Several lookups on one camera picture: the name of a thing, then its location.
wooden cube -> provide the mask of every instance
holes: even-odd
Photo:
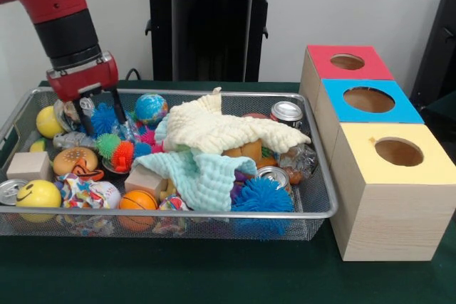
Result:
[[[304,55],[299,94],[315,112],[323,79],[394,80],[372,46],[308,46]]]
[[[154,196],[158,204],[160,204],[160,192],[165,191],[166,186],[167,179],[163,179],[160,175],[146,169],[141,164],[131,170],[130,175],[125,180],[126,192],[144,190]]]
[[[13,156],[8,171],[8,179],[52,181],[53,171],[47,152],[18,152]]]
[[[341,123],[333,153],[345,261],[429,261],[456,207],[456,167],[419,124]]]
[[[315,120],[330,164],[340,122],[423,123],[399,85],[386,80],[322,80]]]

yellow box top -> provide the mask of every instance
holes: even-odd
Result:
[[[366,184],[456,184],[456,166],[425,125],[341,127]]]

towel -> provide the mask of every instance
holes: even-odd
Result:
[[[137,158],[133,167],[138,164],[171,179],[188,207],[199,211],[230,211],[234,171],[257,173],[250,158],[231,158],[196,149],[149,154]]]
[[[311,142],[297,129],[273,120],[223,115],[220,89],[171,109],[157,128],[159,132],[155,132],[157,140],[164,138],[165,151],[185,145],[204,153],[222,154],[261,139],[263,146],[285,153],[297,144]]]

circular hole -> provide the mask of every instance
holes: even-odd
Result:
[[[371,113],[385,113],[395,106],[393,98],[387,93],[369,87],[351,88],[343,94],[343,99],[351,107]]]
[[[407,140],[385,138],[375,144],[378,155],[387,162],[404,167],[414,167],[423,162],[420,148]]]
[[[337,68],[346,70],[358,70],[364,66],[364,60],[361,57],[349,53],[338,53],[331,57],[331,63]]]

orange spiky ball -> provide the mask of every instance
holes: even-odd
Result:
[[[111,164],[116,172],[127,172],[133,163],[135,145],[132,142],[121,142],[113,153]]]

